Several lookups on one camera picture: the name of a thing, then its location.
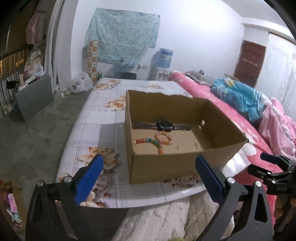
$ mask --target railing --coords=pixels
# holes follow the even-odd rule
[[[19,82],[18,76],[24,72],[31,49],[32,46],[27,45],[14,53],[0,57],[0,111],[4,115],[14,102],[12,91],[7,89],[7,83]]]

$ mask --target metal screw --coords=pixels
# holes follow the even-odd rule
[[[232,184],[235,183],[235,180],[232,177],[227,178],[227,181]]]
[[[37,186],[39,186],[39,187],[43,186],[43,181],[37,182]]]
[[[72,177],[70,177],[70,176],[67,176],[64,178],[64,182],[66,182],[66,183],[69,183],[71,181],[72,181]]]
[[[256,181],[255,184],[256,184],[256,186],[258,186],[258,187],[261,187],[261,186],[262,186],[262,183],[259,182],[259,181]]]

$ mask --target wall outlet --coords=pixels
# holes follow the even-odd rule
[[[147,69],[148,65],[147,64],[139,64],[139,69]]]

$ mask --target door frame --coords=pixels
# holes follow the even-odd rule
[[[267,46],[263,46],[263,45],[260,45],[260,44],[257,44],[257,43],[254,43],[254,42],[250,42],[250,41],[247,41],[247,40],[242,40],[242,44],[241,44],[241,49],[240,49],[240,52],[239,52],[239,56],[237,58],[237,64],[235,65],[235,68],[234,68],[234,71],[233,71],[233,76],[235,76],[235,72],[237,70],[237,66],[239,64],[239,60],[240,60],[240,57],[241,57],[241,54],[242,54],[242,47],[244,45],[244,42],[248,42],[248,43],[251,43],[251,44],[256,44],[256,45],[259,45],[259,46],[262,46],[265,48],[265,51],[264,51],[264,55],[263,55],[263,62],[262,62],[262,65],[261,65],[261,68],[260,68],[260,71],[259,71],[259,74],[258,74],[258,78],[260,76],[260,73],[262,71],[262,68],[263,68],[263,64],[264,64],[264,60],[265,60],[265,57],[266,57],[266,52],[267,52]],[[255,85],[254,85],[254,88],[256,87],[257,85],[257,81],[258,81],[258,78],[256,79],[256,82],[255,82]]]

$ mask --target colorful beads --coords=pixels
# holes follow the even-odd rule
[[[160,136],[163,135],[167,138],[167,140],[162,140],[160,139]],[[136,139],[135,144],[139,143],[151,143],[154,146],[157,147],[158,149],[158,154],[162,155],[163,154],[163,146],[162,145],[171,145],[173,143],[172,138],[170,135],[168,135],[166,132],[161,131],[158,134],[155,134],[155,139],[152,138],[141,138],[141,139]]]

